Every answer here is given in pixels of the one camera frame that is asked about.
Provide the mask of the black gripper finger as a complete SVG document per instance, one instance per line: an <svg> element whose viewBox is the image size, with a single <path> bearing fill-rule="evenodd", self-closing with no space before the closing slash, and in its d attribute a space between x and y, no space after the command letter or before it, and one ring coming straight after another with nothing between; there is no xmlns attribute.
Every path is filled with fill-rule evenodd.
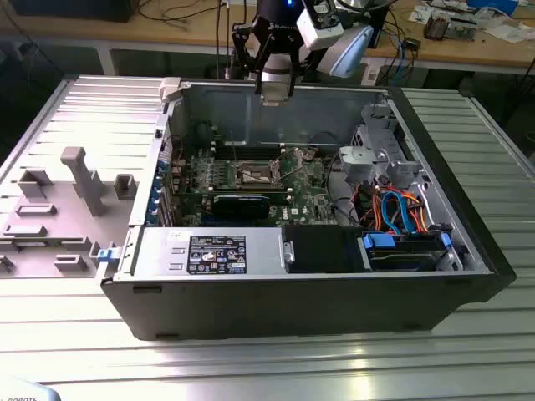
<svg viewBox="0 0 535 401"><path fill-rule="evenodd" d="M288 96L293 96L297 77L302 76L308 67L306 61L300 59L300 50L304 45L302 39L288 40L286 54L289 56Z"/></svg>
<svg viewBox="0 0 535 401"><path fill-rule="evenodd" d="M259 43L257 55L254 57L246 47L251 35ZM256 74L255 94L260 95L262 93L262 71L275 45L272 24L266 19L254 19L252 23L234 23L232 25L232 41L241 66L247 72Z"/></svg>

